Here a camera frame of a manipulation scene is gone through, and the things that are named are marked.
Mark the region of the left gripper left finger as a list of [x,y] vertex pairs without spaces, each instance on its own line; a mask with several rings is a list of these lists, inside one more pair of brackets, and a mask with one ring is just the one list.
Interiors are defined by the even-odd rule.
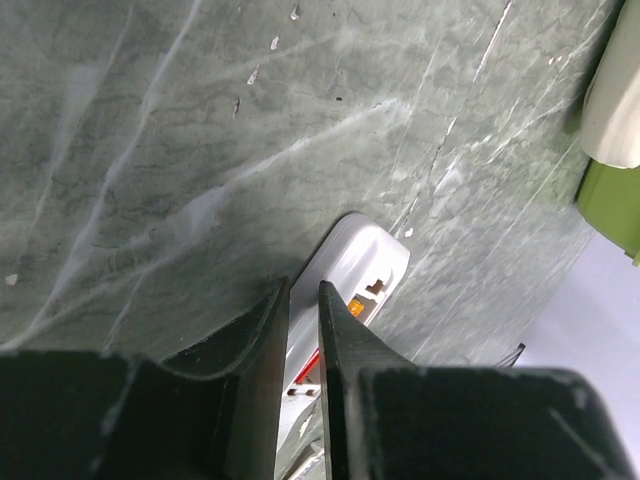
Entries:
[[164,362],[31,350],[1,357],[5,479],[270,479],[289,283]]

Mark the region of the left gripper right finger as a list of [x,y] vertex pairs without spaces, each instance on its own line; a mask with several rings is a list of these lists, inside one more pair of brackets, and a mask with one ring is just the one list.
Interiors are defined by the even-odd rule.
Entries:
[[330,479],[631,479],[603,401],[563,369],[420,367],[319,286]]

